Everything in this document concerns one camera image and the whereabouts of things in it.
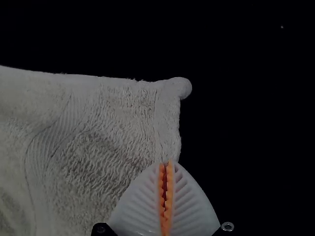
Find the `towel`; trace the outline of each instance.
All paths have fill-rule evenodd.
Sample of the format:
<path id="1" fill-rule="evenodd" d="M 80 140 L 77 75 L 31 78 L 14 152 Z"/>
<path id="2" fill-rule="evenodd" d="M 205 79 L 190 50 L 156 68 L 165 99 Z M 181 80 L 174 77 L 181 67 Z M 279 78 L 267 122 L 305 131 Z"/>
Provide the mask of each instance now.
<path id="1" fill-rule="evenodd" d="M 130 182 L 178 160 L 181 77 L 157 82 L 0 66 L 0 235 L 89 236 Z"/>

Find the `metal washer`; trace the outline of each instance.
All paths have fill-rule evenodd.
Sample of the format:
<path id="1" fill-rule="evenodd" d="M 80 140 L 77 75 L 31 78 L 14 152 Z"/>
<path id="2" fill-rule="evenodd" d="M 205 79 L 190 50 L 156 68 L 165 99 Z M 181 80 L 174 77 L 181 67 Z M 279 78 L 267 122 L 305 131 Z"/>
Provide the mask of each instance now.
<path id="1" fill-rule="evenodd" d="M 224 222 L 221 225 L 221 229 L 223 229 L 224 231 L 233 231 L 234 230 L 234 225 L 231 222 Z"/>

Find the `screw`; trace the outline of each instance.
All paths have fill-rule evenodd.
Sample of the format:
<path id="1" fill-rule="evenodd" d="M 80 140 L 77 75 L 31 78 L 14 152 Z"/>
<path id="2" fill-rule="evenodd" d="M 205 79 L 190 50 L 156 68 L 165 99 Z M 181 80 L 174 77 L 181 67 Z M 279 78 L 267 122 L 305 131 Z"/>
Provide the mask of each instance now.
<path id="1" fill-rule="evenodd" d="M 224 231 L 233 231 L 234 230 L 234 225 L 231 222 L 224 222 L 221 225 L 221 229 L 223 229 Z"/>
<path id="2" fill-rule="evenodd" d="M 103 234 L 103 233 L 105 233 L 105 231 L 106 231 L 106 229 L 105 229 L 104 227 L 102 227 L 102 226 L 99 226 L 99 227 L 96 229 L 96 232 L 97 232 L 98 234 Z"/>

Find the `white towel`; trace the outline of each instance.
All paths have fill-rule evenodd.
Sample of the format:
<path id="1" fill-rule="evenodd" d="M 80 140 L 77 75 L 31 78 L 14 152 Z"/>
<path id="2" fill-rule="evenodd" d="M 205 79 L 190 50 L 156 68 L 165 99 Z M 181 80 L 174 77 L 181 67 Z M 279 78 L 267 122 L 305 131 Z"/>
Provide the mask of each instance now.
<path id="1" fill-rule="evenodd" d="M 185 78 L 157 82 L 0 66 L 0 235 L 89 236 L 129 183 L 178 160 Z"/>

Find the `black background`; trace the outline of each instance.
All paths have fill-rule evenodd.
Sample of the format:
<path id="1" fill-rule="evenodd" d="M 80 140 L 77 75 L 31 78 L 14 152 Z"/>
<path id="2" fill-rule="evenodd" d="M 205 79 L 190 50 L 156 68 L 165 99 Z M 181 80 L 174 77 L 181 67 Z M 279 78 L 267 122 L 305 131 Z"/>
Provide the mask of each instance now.
<path id="1" fill-rule="evenodd" d="M 289 217 L 283 137 L 295 75 L 286 5 L 29 6 L 1 9 L 0 64 L 157 81 L 185 77 L 182 164 L 230 235 Z"/>

